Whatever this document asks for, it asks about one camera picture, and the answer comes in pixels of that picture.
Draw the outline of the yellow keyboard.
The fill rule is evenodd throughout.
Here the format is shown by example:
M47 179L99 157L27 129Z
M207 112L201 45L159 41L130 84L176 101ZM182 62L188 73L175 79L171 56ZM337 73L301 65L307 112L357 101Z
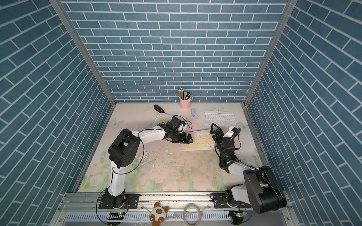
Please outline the yellow keyboard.
M159 113L152 125L152 127L157 126L159 123L164 122L167 123L168 121L170 121L172 119L172 115L169 114L165 114L165 113Z
M209 130L193 131L190 132L193 139L191 144L182 144L180 151L204 151L204 150L213 150L215 147L215 142L210 134Z

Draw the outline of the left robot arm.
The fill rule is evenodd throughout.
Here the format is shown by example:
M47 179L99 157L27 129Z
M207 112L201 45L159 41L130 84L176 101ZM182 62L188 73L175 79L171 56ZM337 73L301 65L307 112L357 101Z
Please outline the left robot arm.
M170 129L168 127L155 126L142 131L123 129L108 149L111 161L111 182L102 196L103 203L108 209L120 209L125 204L125 175L129 172L127 167L134 161L139 146L167 140L175 144L191 144L191 134L183 128Z

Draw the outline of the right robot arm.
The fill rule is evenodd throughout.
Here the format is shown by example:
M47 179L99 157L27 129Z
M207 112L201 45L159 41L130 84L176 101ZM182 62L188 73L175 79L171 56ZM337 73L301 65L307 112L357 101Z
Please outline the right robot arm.
M211 124L210 134L216 144L219 167L244 180L243 185L230 186L225 190L226 202L232 207L248 204L258 213L276 211L287 206L287 199L269 166L255 167L239 159L235 151L235 138L241 128L231 126L227 133Z

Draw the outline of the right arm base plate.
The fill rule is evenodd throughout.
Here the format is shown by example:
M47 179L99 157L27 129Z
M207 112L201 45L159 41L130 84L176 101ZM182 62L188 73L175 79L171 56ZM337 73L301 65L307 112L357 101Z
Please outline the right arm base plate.
M232 195L225 192L214 192L209 194L210 199L216 209L225 208L251 208L246 202L238 202L232 198Z

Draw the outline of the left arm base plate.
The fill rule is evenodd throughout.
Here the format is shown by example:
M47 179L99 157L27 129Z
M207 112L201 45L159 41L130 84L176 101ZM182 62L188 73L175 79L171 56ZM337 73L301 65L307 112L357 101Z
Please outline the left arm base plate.
M114 197L107 193L98 198L98 208L101 210L136 209L139 198L139 194L120 194Z

